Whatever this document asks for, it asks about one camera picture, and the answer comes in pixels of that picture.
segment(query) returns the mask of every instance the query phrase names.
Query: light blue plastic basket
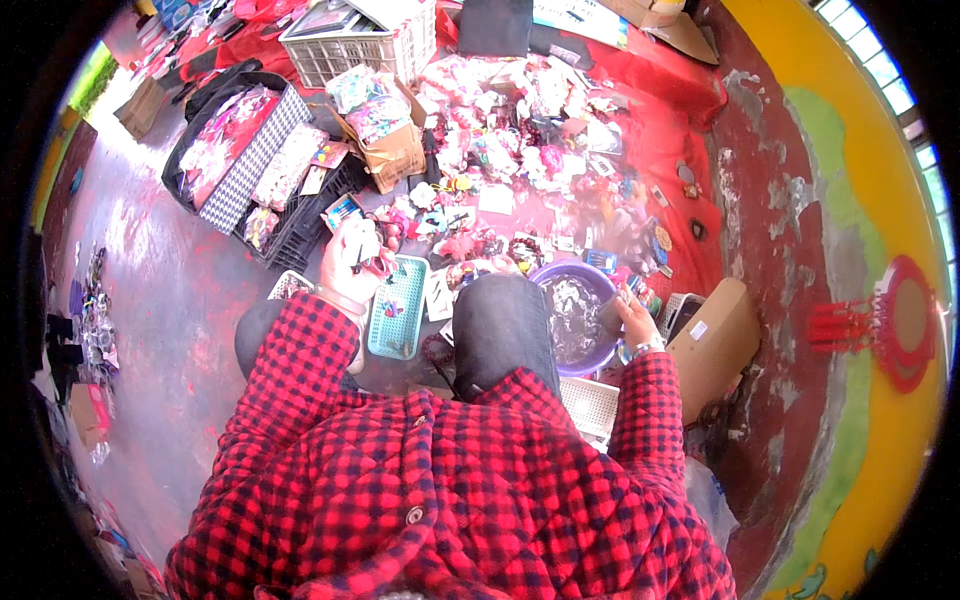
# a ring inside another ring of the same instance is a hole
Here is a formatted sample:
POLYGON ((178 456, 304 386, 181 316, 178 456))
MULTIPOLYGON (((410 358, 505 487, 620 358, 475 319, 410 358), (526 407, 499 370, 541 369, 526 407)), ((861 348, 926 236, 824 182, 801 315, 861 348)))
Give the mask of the light blue plastic basket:
POLYGON ((393 283, 381 285, 373 297, 367 350, 377 356, 410 360, 417 355, 423 319, 423 283, 430 265, 422 258, 403 254, 396 256, 396 263, 399 269, 393 274, 393 283), (398 316, 386 314, 391 300, 403 308, 398 316))

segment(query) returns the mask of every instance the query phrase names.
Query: red plaid jacket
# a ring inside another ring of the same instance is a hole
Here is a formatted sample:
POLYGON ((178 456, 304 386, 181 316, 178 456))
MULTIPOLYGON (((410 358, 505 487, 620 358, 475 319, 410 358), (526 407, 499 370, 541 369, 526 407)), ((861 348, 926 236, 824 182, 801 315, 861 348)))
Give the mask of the red plaid jacket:
POLYGON ((731 598, 687 505, 673 359, 623 377, 609 455, 517 369, 472 404, 340 389, 357 327, 283 309, 167 557, 181 598, 731 598))

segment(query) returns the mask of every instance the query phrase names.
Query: purple plastic basin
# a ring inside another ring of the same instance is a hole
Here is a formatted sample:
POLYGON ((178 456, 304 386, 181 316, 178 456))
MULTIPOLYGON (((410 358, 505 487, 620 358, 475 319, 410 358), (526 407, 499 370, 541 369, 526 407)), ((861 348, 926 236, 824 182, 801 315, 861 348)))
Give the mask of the purple plastic basin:
MULTIPOLYGON (((543 285, 548 278, 560 275, 577 276, 586 281, 601 302, 606 302, 616 294, 616 286, 613 285, 613 282, 610 281, 607 276, 586 262, 581 262, 574 258, 558 260, 541 269, 537 269, 530 276, 530 280, 538 285, 543 285)), ((610 359, 613 358, 614 352, 616 352, 615 340, 600 342, 589 356, 571 365, 561 363, 558 360, 557 371, 564 377, 581 377, 597 371, 609 363, 610 359)))

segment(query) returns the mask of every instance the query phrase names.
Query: white plastic crate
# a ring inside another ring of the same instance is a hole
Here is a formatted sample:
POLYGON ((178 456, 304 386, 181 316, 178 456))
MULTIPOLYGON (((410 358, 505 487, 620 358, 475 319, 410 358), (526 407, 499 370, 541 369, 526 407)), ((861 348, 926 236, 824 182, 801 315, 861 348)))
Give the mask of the white plastic crate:
POLYGON ((707 301, 703 296, 696 294, 671 294, 666 306, 660 310, 660 318, 657 319, 657 331, 660 332, 660 336, 662 336, 664 340, 667 339, 670 329, 673 328, 673 323, 677 321, 677 315, 680 314, 680 307, 684 305, 684 302, 686 302, 688 298, 699 300, 701 304, 707 301))
POLYGON ((602 439, 604 447, 613 432, 619 397, 620 389, 614 386, 581 377, 560 378, 560 400, 577 431, 602 439))
POLYGON ((436 0, 425 0, 420 12, 391 32, 315 34, 293 39, 284 33, 279 40, 304 87, 324 87, 327 81, 358 64, 374 70, 385 66, 409 85, 437 52, 436 4, 436 0))
POLYGON ((313 288, 313 283, 310 283, 306 277, 297 273, 296 271, 284 271, 280 275, 280 279, 274 284, 274 289, 270 291, 270 296, 267 297, 267 300, 273 300, 275 298, 284 298, 283 288, 288 283, 299 283, 309 288, 313 288))

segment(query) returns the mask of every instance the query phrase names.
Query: knee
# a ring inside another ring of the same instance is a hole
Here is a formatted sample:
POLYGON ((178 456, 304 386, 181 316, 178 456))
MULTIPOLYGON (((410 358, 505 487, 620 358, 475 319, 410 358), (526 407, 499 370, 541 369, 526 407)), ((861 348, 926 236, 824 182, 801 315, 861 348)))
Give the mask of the knee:
POLYGON ((490 273, 480 276, 460 292, 459 299, 464 296, 493 297, 503 296, 537 296, 540 287, 519 273, 490 273))
POLYGON ((264 300, 252 306, 240 317, 233 334, 233 351, 244 377, 250 377, 256 354, 267 340, 267 334, 283 310, 286 300, 264 300))

